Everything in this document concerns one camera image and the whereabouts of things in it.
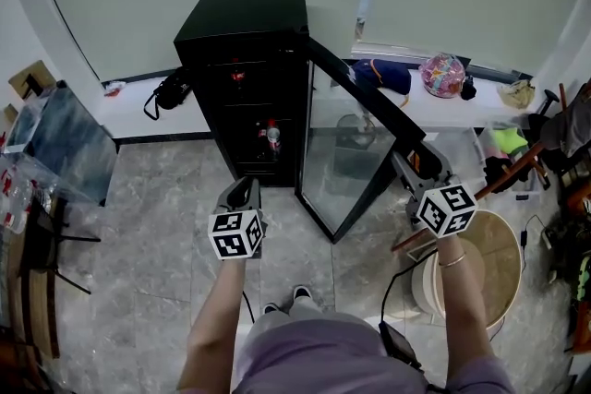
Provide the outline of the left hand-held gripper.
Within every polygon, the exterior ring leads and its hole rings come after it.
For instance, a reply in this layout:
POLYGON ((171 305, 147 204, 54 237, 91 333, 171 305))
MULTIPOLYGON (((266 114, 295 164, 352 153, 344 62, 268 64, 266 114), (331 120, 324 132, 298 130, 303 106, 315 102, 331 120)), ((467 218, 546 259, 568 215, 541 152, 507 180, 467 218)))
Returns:
POLYGON ((220 260, 257 257, 266 233, 257 178, 242 177, 219 195, 208 237, 220 260))

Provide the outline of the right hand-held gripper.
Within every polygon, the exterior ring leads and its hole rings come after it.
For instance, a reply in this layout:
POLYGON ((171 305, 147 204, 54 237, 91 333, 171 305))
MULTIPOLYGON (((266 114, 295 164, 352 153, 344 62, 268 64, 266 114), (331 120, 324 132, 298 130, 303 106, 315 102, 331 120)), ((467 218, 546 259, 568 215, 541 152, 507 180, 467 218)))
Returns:
POLYGON ((422 143, 419 171, 397 152, 391 156, 392 167, 412 195, 419 195, 407 206, 407 213, 419 229, 427 229, 441 239, 463 232, 476 214, 476 199, 464 183, 449 185, 453 171, 444 154, 429 142, 422 143))

